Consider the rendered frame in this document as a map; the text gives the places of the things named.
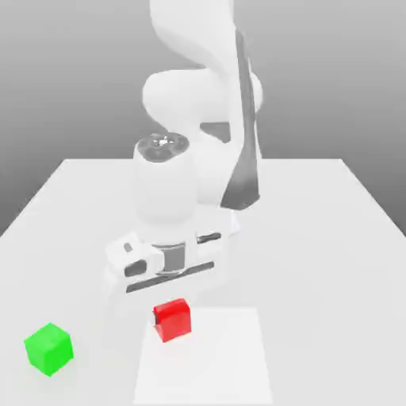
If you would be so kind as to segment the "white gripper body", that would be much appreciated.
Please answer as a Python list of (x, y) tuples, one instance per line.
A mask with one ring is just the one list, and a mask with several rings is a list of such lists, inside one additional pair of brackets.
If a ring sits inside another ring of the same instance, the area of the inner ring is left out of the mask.
[(109, 307), (115, 312), (141, 312), (178, 298), (191, 302), (201, 292), (225, 281), (225, 259), (192, 266), (180, 274), (159, 275), (138, 282), (117, 282), (109, 272)]

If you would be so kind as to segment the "small green cube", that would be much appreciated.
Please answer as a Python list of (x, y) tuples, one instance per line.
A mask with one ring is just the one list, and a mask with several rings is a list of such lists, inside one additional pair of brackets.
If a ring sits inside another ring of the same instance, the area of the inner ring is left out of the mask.
[(74, 358), (70, 335), (48, 323), (24, 340), (28, 360), (46, 376), (52, 376)]

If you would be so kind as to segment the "small red cube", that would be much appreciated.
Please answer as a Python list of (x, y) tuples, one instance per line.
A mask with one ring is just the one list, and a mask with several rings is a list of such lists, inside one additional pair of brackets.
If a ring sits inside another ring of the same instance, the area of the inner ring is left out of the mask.
[(188, 303), (179, 298), (154, 307), (155, 330), (166, 343), (191, 332), (191, 316)]

